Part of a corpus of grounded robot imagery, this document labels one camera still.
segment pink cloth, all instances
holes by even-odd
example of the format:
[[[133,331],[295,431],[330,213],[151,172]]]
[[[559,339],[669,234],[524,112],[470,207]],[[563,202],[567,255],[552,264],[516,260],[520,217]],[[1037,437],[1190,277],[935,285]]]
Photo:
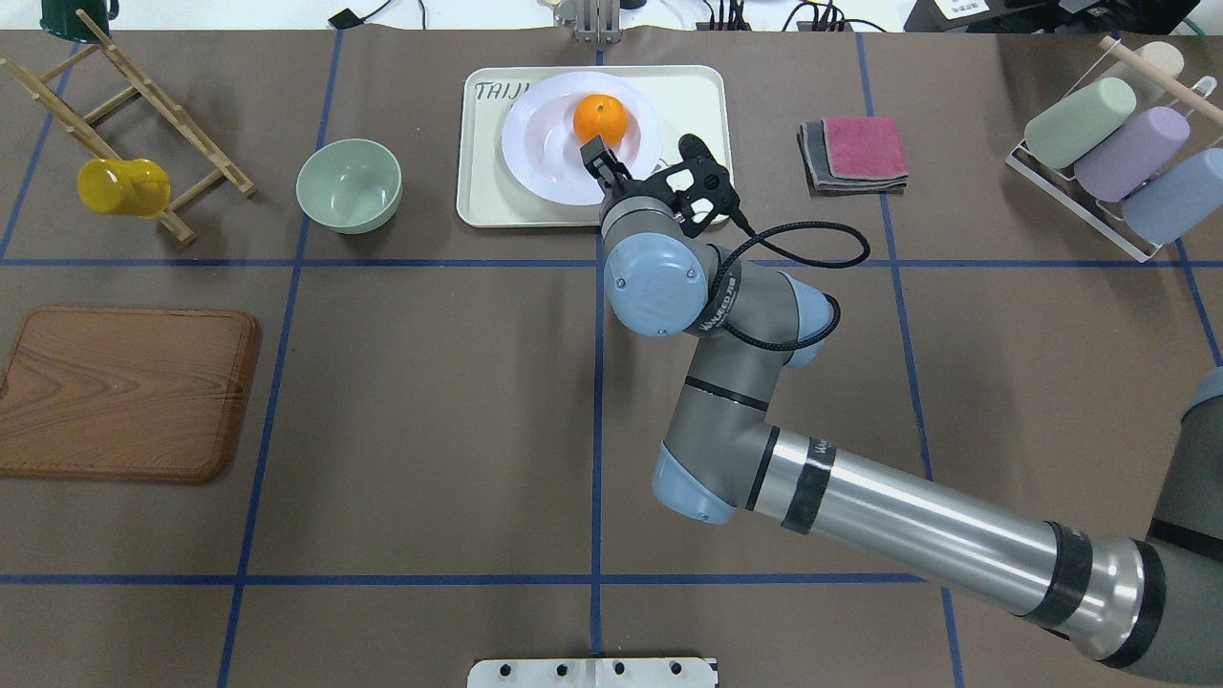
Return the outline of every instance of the pink cloth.
[[[892,117],[828,117],[824,145],[833,176],[882,180],[909,174],[900,130]]]

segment bowl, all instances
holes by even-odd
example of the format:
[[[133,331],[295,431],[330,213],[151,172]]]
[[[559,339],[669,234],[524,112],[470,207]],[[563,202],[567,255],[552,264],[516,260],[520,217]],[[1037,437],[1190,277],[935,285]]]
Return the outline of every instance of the bowl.
[[[663,126],[641,90],[604,72],[574,71],[545,78],[519,95],[501,126],[501,155],[528,191],[564,205],[594,205],[603,189],[582,166],[574,110],[582,98],[605,93],[629,111],[629,130],[612,149],[634,178],[646,178],[663,152]]]
[[[297,204],[340,233],[363,233],[386,222],[402,196],[399,160],[382,143],[345,138],[319,148],[297,172]]]

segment plate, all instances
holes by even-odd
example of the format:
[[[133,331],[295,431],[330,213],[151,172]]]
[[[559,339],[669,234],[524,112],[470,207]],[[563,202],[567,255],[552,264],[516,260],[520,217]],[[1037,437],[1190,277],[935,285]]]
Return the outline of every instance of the plate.
[[[663,150],[663,127],[649,99],[627,81],[575,71],[545,78],[515,99],[501,127],[501,154],[514,178],[532,193],[565,205],[594,205],[603,189],[582,166],[574,111],[593,93],[624,103],[629,130],[615,154],[634,178],[646,178]]]

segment brown tabletop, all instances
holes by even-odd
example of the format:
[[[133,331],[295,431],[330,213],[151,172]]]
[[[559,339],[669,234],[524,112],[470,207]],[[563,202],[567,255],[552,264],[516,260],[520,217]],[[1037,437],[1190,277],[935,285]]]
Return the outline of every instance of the brown tabletop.
[[[753,225],[844,221],[874,248],[850,270],[789,268],[844,319],[783,375],[769,422],[1141,538],[1180,412],[1223,364],[1223,232],[1216,215],[1137,265],[1003,165],[1095,39],[634,29],[602,55],[560,29],[116,39],[259,193],[209,191],[183,210],[185,248],[91,214],[87,153],[0,78],[0,341],[45,303],[207,306],[254,314],[262,351],[237,457],[208,485],[0,480],[5,686],[464,686],[479,659],[591,653],[717,657],[724,686],[1153,686],[889,562],[667,511],[649,479],[693,340],[615,320],[593,229],[455,211],[472,71],[709,65]],[[1223,68],[1223,40],[1177,40],[1184,81]],[[34,32],[0,45],[35,71],[67,53]],[[98,60],[53,83],[87,109],[122,81]],[[815,196],[799,123],[865,114],[896,117],[910,187]],[[175,178],[207,171],[146,103],[102,132]],[[357,136],[399,156],[404,200],[340,236],[303,221],[294,180]]]

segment blue joint cap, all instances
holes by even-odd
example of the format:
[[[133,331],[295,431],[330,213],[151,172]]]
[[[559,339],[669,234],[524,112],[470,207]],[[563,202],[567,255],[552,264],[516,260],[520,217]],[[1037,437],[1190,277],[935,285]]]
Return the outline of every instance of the blue joint cap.
[[[1223,397],[1223,368],[1212,370],[1201,382],[1197,384],[1197,390],[1194,392],[1194,400],[1189,402],[1189,407],[1180,417],[1180,420],[1184,422],[1185,417],[1189,415],[1189,412],[1194,411],[1197,404],[1210,402],[1216,397]]]
[[[671,511],[689,518],[720,525],[735,514],[735,507],[723,502],[701,481],[692,478],[667,445],[658,453],[658,468],[654,469],[654,497]]]
[[[645,336],[684,331],[709,295],[696,254],[679,238],[654,231],[616,243],[607,258],[603,288],[620,321]]]
[[[828,302],[828,298],[824,298],[824,292],[794,279],[784,271],[781,275],[790,282],[790,288],[794,288],[794,299],[799,303],[797,337],[811,336],[828,326],[828,323],[833,319],[833,307]],[[785,368],[801,369],[810,364],[816,359],[816,354],[819,353],[823,343],[823,341],[818,341],[812,343],[811,347],[794,352],[790,354],[790,360],[785,363]]]

